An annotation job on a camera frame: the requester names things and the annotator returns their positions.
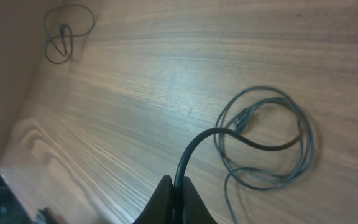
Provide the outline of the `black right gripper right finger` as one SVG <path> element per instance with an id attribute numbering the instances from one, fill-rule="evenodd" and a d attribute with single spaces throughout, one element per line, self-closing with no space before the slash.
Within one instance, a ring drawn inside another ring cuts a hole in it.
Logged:
<path id="1" fill-rule="evenodd" d="M 182 223 L 217 224 L 189 177 L 184 177 L 183 180 Z"/>

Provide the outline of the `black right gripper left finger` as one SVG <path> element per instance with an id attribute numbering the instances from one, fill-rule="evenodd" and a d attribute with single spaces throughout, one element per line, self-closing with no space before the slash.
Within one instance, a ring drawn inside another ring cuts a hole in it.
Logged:
<path id="1" fill-rule="evenodd" d="M 169 224 L 173 218 L 173 185 L 172 178 L 165 175 L 161 178 L 147 205 L 134 221 L 134 224 Z"/>

